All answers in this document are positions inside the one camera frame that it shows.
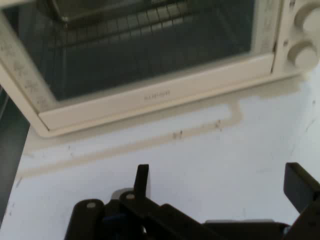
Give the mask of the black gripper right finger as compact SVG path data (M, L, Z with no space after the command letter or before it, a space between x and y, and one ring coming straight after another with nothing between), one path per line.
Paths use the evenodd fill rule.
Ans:
M320 238L320 183L299 163L285 164L283 191L299 216L284 235L285 240Z

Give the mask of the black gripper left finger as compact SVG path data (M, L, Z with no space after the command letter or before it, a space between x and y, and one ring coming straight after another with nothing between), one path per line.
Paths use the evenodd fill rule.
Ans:
M104 204L86 199L75 204L66 240L211 240L213 233L169 204L147 195L149 165L137 167L132 190Z

